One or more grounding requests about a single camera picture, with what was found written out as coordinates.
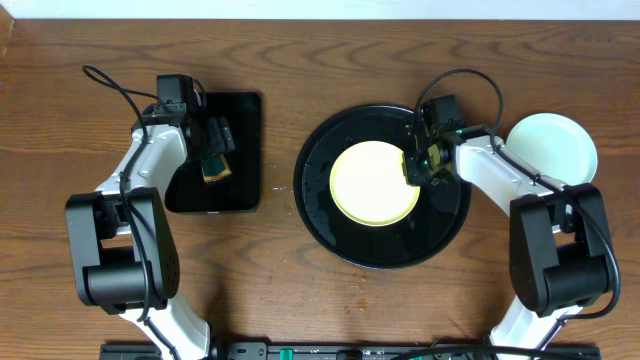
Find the green yellow sponge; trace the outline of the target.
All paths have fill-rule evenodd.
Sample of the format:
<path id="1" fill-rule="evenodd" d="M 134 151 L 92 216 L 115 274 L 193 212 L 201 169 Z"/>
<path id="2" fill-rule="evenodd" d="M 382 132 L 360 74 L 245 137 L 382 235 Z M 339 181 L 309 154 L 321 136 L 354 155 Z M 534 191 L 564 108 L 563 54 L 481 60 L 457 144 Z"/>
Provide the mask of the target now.
<path id="1" fill-rule="evenodd" d="M 231 168 L 223 154 L 204 159 L 201 162 L 202 176 L 205 183 L 213 183 L 232 174 Z"/>

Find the yellow plate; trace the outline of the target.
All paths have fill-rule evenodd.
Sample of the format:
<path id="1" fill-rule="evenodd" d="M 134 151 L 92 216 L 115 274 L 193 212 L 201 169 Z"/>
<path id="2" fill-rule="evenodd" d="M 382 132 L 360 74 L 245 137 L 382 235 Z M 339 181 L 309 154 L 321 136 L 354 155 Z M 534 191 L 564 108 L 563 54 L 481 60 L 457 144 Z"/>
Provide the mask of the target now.
<path id="1" fill-rule="evenodd" d="M 364 141 L 343 151 L 331 168 L 329 189 L 344 215 L 370 227 L 399 222 L 420 196 L 420 188 L 405 177 L 403 151 L 383 141 Z"/>

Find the light blue plate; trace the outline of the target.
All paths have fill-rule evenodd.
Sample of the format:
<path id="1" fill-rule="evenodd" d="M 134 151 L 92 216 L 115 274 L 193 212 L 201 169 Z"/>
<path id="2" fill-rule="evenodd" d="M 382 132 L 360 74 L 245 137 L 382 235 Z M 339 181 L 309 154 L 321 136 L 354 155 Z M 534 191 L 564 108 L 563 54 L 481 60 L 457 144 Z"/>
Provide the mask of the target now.
<path id="1" fill-rule="evenodd" d="M 507 137 L 507 147 L 545 175 L 568 185 L 591 182 L 598 153 L 588 132 L 556 113 L 537 113 L 520 120 Z"/>

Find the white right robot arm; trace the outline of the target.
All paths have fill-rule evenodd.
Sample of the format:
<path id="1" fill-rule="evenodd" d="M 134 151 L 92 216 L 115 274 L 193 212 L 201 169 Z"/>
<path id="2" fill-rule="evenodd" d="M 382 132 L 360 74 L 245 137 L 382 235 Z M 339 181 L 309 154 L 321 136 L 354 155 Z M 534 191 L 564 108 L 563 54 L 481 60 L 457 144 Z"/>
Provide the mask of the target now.
<path id="1" fill-rule="evenodd" d="M 485 125 L 419 123 L 408 137 L 409 184 L 438 193 L 447 181 L 471 184 L 509 218 L 515 298 L 489 333 L 495 358 L 540 357 L 567 323 L 613 310 L 620 271 L 596 187 L 569 185 L 539 171 Z"/>

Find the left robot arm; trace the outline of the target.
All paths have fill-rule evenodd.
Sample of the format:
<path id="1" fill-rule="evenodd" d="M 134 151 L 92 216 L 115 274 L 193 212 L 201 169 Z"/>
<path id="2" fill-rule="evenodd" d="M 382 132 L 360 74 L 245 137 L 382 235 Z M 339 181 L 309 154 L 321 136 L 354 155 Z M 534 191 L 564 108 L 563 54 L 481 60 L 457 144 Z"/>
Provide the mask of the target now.
<path id="1" fill-rule="evenodd" d="M 223 359 L 212 326 L 179 292 L 180 263 L 163 201 L 180 166 L 235 146 L 223 117 L 145 115 L 110 177 L 65 205 L 76 290 L 133 323 L 159 359 Z"/>

